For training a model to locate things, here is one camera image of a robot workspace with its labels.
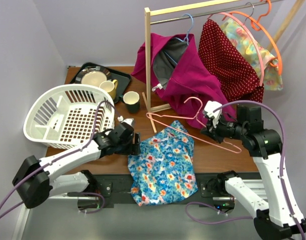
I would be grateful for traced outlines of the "pink wire hanger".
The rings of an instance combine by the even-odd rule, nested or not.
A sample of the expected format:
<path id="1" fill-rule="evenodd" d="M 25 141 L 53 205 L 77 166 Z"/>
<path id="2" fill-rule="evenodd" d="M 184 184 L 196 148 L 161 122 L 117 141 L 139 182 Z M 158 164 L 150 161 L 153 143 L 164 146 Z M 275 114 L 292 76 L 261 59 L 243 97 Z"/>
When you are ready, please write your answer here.
<path id="1" fill-rule="evenodd" d="M 220 149 L 223 149 L 223 150 L 232 152 L 232 153 L 234 153 L 234 154 L 235 154 L 235 153 L 236 153 L 236 154 L 241 153 L 241 152 L 242 152 L 242 149 L 239 148 L 238 146 L 232 144 L 232 143 L 229 143 L 229 142 L 224 141 L 226 144 L 229 144 L 229 145 L 233 146 L 234 148 L 236 148 L 237 151 L 232 150 L 232 149 L 228 149 L 228 148 L 225 148 L 225 147 L 216 145 L 216 144 L 214 144 L 214 143 L 211 143 L 211 142 L 209 142 L 209 141 L 203 140 L 203 139 L 201 139 L 201 138 L 195 137 L 195 136 L 190 135 L 190 134 L 188 134 L 188 133 L 186 133 L 186 132 L 180 131 L 180 130 L 177 129 L 177 128 L 173 128 L 173 127 L 171 127 L 171 126 L 169 126 L 169 125 L 166 125 L 166 124 L 164 124 L 163 122 L 158 121 L 158 120 L 156 120 L 156 119 L 153 118 L 153 116 L 156 116 L 156 117 L 159 117 L 159 118 L 161 118 L 161 117 L 164 118 L 164 117 L 165 117 L 165 118 L 172 118 L 172 119 L 175 118 L 175 119 L 184 119 L 184 120 L 196 120 L 200 125 L 202 125 L 203 127 L 206 127 L 206 125 L 198 119 L 198 115 L 199 115 L 199 113 L 200 113 L 200 111 L 201 111 L 201 109 L 202 109 L 202 107 L 203 107 L 203 102 L 201 101 L 201 99 L 199 99 L 198 97 L 193 97 L 193 96 L 191 96 L 191 97 L 188 97 L 188 98 L 184 101 L 184 103 L 187 103 L 189 100 L 193 100 L 193 99 L 194 99 L 194 100 L 197 100 L 197 101 L 200 103 L 199 109 L 197 110 L 196 114 L 195 114 L 193 117 L 185 117 L 185 116 L 177 116 L 177 115 L 175 115 L 175 116 L 174 116 L 174 115 L 164 115 L 164 114 L 163 114 L 163 115 L 160 115 L 160 114 L 153 113 L 153 112 L 147 112 L 147 113 L 146 113 L 146 117 L 147 117 L 148 119 L 150 119 L 151 121 L 153 121 L 153 122 L 157 122 L 157 123 L 159 123 L 159 124 L 161 124 L 161 125 L 164 125 L 165 127 L 169 127 L 169 128 L 171 128 L 171 129 L 174 129 L 174 130 L 176 130 L 176 131 L 178 131 L 178 132 L 181 132 L 181 133 L 183 133 L 183 134 L 185 134 L 185 135 L 187 135 L 187 136 L 189 136 L 189 137 L 192 137 L 192 138 L 194 138 L 194 139 L 196 139 L 196 140 L 199 140 L 199 141 L 201 141 L 201 142 L 210 144 L 210 145 L 212 145 L 212 146 L 215 146 L 215 147 L 218 147 L 218 148 L 220 148 Z"/>

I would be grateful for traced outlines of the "blue floral cloth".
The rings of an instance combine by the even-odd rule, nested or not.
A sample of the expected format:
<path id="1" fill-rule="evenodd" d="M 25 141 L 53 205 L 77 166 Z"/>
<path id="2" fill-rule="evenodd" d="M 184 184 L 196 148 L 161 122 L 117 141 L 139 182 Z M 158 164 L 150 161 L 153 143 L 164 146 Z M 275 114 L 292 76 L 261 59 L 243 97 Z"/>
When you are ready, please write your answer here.
<path id="1" fill-rule="evenodd" d="M 138 206 L 172 204 L 198 190 L 193 167 L 194 140 L 174 121 L 140 142 L 140 154 L 128 156 L 133 178 L 130 194 Z"/>

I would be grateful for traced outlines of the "magenta cloth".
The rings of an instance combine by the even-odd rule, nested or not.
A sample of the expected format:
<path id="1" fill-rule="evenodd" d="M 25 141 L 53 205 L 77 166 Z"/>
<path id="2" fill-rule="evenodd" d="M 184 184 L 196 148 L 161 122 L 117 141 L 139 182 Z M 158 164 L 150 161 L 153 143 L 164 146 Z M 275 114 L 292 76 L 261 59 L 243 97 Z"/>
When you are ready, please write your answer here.
<path id="1" fill-rule="evenodd" d="M 189 97 L 201 99 L 203 105 L 208 101 L 226 104 L 228 101 L 220 88 L 220 82 L 203 65 L 195 44 L 195 37 L 189 34 L 189 45 L 176 38 L 184 39 L 184 34 L 162 36 L 151 34 L 151 89 L 163 101 L 170 104 L 175 112 L 183 117 L 193 117 L 199 109 L 197 100 L 184 101 Z M 176 61 L 175 65 L 164 53 L 167 51 Z M 204 124 L 207 119 L 202 111 L 198 119 Z M 196 120 L 187 123 L 201 129 Z"/>

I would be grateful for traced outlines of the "red polka dot skirt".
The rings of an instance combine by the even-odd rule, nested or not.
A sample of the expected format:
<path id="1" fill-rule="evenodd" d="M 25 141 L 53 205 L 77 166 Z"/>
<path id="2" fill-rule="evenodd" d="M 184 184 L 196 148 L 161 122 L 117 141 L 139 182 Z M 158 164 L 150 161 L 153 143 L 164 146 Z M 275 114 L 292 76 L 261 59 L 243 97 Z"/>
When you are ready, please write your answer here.
<path id="1" fill-rule="evenodd" d="M 259 85 L 255 70 L 211 19 L 203 25 L 198 54 L 206 69 L 219 80 L 228 102 L 262 102 L 264 87 Z"/>

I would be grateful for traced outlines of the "floral pastel skirt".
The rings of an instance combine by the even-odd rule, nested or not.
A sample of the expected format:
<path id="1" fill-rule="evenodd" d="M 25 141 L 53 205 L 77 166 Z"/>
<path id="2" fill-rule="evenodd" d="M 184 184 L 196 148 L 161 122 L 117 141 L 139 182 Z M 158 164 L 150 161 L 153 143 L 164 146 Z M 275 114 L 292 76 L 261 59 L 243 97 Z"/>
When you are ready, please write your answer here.
<path id="1" fill-rule="evenodd" d="M 251 35 L 246 26 L 229 18 L 221 26 L 221 30 L 232 45 L 253 67 L 265 90 L 280 91 L 283 89 L 282 76 L 278 75 L 277 58 L 267 49 L 263 48 Z"/>

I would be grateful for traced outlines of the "blue wire hanger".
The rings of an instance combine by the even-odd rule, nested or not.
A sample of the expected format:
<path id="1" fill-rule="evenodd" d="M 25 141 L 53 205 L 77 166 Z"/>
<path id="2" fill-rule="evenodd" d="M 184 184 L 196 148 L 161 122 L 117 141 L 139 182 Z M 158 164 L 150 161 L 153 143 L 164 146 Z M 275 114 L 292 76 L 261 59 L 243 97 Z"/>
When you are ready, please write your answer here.
<path id="1" fill-rule="evenodd" d="M 189 13 L 185 13 L 183 15 L 184 16 L 188 16 L 190 19 L 191 19 L 191 27 L 187 30 L 187 33 L 186 33 L 186 36 L 184 39 L 180 39 L 180 38 L 177 38 L 177 40 L 181 41 L 181 42 L 185 42 L 187 45 L 189 45 L 189 34 L 190 34 L 190 31 L 192 30 L 192 28 L 194 27 L 194 19 L 193 19 L 193 16 Z M 177 61 L 165 50 L 163 50 L 163 53 L 175 64 L 177 65 Z"/>

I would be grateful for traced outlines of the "orange plastic hanger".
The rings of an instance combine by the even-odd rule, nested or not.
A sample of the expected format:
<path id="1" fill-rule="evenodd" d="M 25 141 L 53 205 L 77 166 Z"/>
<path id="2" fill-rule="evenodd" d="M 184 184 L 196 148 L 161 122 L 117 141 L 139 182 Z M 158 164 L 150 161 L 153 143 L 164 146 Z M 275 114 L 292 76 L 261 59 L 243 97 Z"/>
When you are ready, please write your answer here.
<path id="1" fill-rule="evenodd" d="M 247 15 L 244 12 L 240 12 L 237 11 L 238 9 L 242 9 L 242 8 L 246 8 L 245 6 L 239 6 L 239 7 L 235 7 L 235 8 L 230 8 L 229 9 L 229 14 L 233 15 L 233 14 L 237 14 L 237 15 L 242 15 L 244 17 L 246 17 L 245 21 L 249 20 L 250 21 L 250 25 L 251 27 L 255 30 L 255 31 L 262 31 L 264 32 L 264 34 L 267 36 L 267 38 L 269 39 L 270 42 L 270 47 L 272 47 L 275 52 L 276 52 L 276 58 L 278 60 L 277 64 L 270 64 L 271 66 L 275 66 L 278 67 L 278 75 L 282 75 L 282 71 L 283 71 L 283 63 L 282 63 L 282 58 L 281 58 L 281 54 L 279 52 L 279 49 L 276 45 L 276 42 L 278 40 L 278 37 L 275 36 L 274 38 L 271 37 L 271 35 L 269 34 L 269 32 L 262 26 L 262 24 L 260 23 L 260 20 L 262 17 L 269 15 L 269 13 L 271 12 L 271 8 L 272 8 L 272 4 L 270 0 L 260 0 L 260 2 L 262 2 L 262 4 L 268 4 L 268 10 L 266 13 L 261 14 L 257 19 L 254 19 L 251 15 Z"/>

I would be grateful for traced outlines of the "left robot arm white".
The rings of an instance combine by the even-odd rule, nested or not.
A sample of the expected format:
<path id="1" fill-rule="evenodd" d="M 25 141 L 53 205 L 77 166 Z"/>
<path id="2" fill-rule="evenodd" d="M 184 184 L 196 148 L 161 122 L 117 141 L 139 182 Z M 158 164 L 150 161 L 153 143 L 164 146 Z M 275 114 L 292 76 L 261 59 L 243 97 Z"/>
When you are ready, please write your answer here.
<path id="1" fill-rule="evenodd" d="M 33 155 L 27 157 L 12 181 L 25 207 L 33 209 L 49 197 L 64 193 L 93 195 L 97 181 L 89 171 L 66 173 L 113 154 L 138 155 L 140 134 L 134 131 L 134 121 L 126 118 L 113 129 L 95 133 L 87 142 L 56 155 L 41 159 Z"/>

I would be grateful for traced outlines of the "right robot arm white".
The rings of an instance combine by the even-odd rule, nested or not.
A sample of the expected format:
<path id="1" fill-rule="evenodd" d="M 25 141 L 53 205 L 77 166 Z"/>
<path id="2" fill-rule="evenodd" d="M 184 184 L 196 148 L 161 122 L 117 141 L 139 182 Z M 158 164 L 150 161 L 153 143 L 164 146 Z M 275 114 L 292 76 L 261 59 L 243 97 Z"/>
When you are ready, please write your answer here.
<path id="1" fill-rule="evenodd" d="M 283 240 L 300 234 L 305 239 L 306 218 L 299 209 L 285 166 L 285 130 L 281 119 L 268 106 L 237 100 L 237 119 L 224 119 L 222 109 L 230 103 L 208 101 L 203 109 L 208 119 L 201 133 L 218 143 L 225 138 L 242 142 L 260 173 L 266 200 L 245 185 L 234 171 L 218 174 L 216 192 L 234 196 L 253 218 L 257 234 L 265 240 Z"/>

